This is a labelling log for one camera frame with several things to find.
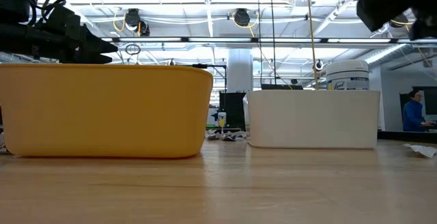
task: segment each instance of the desk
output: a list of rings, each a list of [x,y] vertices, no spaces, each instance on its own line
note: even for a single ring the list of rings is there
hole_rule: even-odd
[[[434,223],[437,158],[206,142],[180,160],[0,156],[2,223]]]

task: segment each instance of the blue shirt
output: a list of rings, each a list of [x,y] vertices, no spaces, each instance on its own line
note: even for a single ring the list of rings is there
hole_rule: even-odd
[[[424,121],[422,117],[423,105],[420,102],[411,100],[404,106],[404,131],[409,132],[425,132],[425,128],[421,127]]]

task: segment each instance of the table surface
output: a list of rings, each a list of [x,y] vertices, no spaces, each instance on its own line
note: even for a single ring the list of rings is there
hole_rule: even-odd
[[[2,223],[435,223],[437,158],[206,142],[178,160],[0,155]]]

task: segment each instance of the person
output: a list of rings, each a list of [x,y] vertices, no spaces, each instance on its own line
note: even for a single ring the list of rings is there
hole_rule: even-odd
[[[426,126],[431,126],[431,124],[425,122],[422,116],[422,94],[419,90],[413,90],[408,96],[411,100],[404,105],[404,131],[425,132]]]

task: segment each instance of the yellow bin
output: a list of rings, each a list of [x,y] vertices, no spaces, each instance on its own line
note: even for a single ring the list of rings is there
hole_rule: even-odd
[[[5,144],[19,156],[192,156],[211,89],[189,67],[0,64]]]

